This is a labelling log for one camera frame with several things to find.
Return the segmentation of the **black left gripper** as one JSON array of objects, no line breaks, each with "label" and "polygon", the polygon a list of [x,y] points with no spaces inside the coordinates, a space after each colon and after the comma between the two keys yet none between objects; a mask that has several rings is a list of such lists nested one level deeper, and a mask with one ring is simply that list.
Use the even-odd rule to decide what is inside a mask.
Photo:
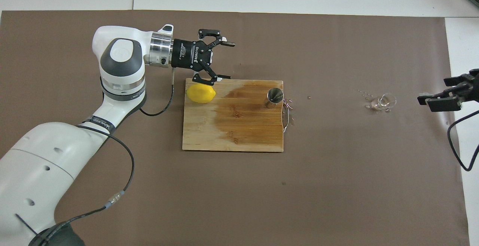
[{"label": "black left gripper", "polygon": [[[205,43],[205,37],[213,37],[211,43]],[[212,49],[218,45],[235,47],[236,44],[227,41],[223,37],[220,30],[199,29],[197,41],[189,41],[182,39],[173,40],[173,48],[171,52],[171,66],[174,68],[185,68],[194,71],[193,82],[214,86],[214,83],[223,79],[231,79],[231,76],[216,74],[210,67],[212,62]],[[206,71],[210,79],[203,79],[199,72]]]}]

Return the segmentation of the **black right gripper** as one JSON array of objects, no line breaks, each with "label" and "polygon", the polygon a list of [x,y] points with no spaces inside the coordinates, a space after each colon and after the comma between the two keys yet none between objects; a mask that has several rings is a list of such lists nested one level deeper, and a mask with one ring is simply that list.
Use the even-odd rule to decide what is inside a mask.
[{"label": "black right gripper", "polygon": [[420,105],[428,106],[431,112],[459,111],[462,102],[479,102],[479,69],[472,69],[467,74],[443,79],[446,86],[469,88],[463,97],[442,92],[435,95],[419,95],[417,101]]}]

